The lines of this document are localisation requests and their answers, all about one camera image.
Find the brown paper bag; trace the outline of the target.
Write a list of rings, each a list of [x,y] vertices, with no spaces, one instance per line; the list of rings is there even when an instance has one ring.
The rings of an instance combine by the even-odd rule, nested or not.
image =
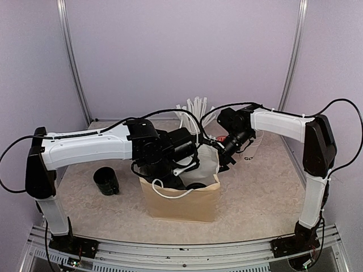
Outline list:
[[[151,217],[180,222],[211,223],[217,216],[220,197],[218,152],[202,145],[198,149],[198,168],[182,172],[181,188],[168,187],[164,181],[140,178],[147,210]]]

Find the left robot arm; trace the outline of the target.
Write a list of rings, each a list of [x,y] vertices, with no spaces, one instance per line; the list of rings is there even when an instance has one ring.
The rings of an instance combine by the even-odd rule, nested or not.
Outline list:
[[[56,196],[56,170],[69,165],[101,160],[131,160],[138,177],[174,189],[183,188],[181,173],[199,166],[198,149],[202,144],[203,128],[196,117],[183,111],[195,126],[171,132],[157,130],[147,116],[128,117],[104,129],[73,133],[47,133],[44,127],[16,143],[31,139],[26,165],[26,187],[23,192],[32,196],[45,217],[51,234],[67,252],[79,247],[79,238],[72,234]]]

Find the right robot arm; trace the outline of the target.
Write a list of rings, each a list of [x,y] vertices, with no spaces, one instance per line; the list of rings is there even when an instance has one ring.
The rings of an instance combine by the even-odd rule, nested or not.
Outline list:
[[[329,120],[327,116],[323,115],[323,112],[332,104],[338,102],[349,103],[357,111],[361,126],[361,140],[355,156],[349,162],[333,169],[337,146]],[[238,110],[227,107],[238,105],[248,106]],[[233,155],[239,151],[242,144],[253,139],[256,131],[277,134],[303,144],[302,165],[305,173],[306,189],[302,214],[296,223],[294,235],[278,239],[278,241],[291,241],[290,247],[294,251],[303,251],[308,245],[315,243],[316,231],[323,220],[323,210],[328,200],[329,182],[331,182],[333,174],[349,167],[357,160],[362,151],[362,110],[354,102],[343,98],[331,101],[320,112],[311,116],[274,111],[257,103],[232,103],[212,109],[202,119],[218,109],[223,110],[217,117],[217,123],[228,132],[228,135],[221,143],[213,140],[204,141],[218,149],[219,173],[228,171],[230,164],[236,163]],[[274,219],[272,219],[272,222],[254,222],[252,220],[252,223],[267,223],[264,225],[265,227],[261,229],[257,227],[257,230],[254,230],[257,234],[252,234],[252,223],[247,223],[247,219],[232,219],[232,215],[227,216],[227,219],[231,219],[231,222],[223,223],[224,228],[216,228],[216,230],[213,228],[213,239],[218,238],[220,241],[212,242],[213,240],[211,240],[208,243],[234,243],[255,240],[263,237],[261,235],[263,235],[263,230],[267,230],[267,227],[273,229],[275,227],[273,224],[269,224],[274,223]]]

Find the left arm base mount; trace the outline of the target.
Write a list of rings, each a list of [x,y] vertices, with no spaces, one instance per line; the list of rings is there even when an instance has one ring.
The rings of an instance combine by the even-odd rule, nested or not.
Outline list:
[[[98,250],[99,242],[93,239],[78,236],[52,236],[49,242],[51,249],[78,257],[94,259]]]

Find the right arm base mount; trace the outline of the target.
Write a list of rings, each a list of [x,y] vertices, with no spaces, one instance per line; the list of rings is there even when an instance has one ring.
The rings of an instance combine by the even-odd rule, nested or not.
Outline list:
[[[303,236],[290,235],[287,237],[279,236],[270,242],[274,258],[294,255],[301,252],[306,252],[312,249],[318,249],[320,242],[316,234],[308,241]]]

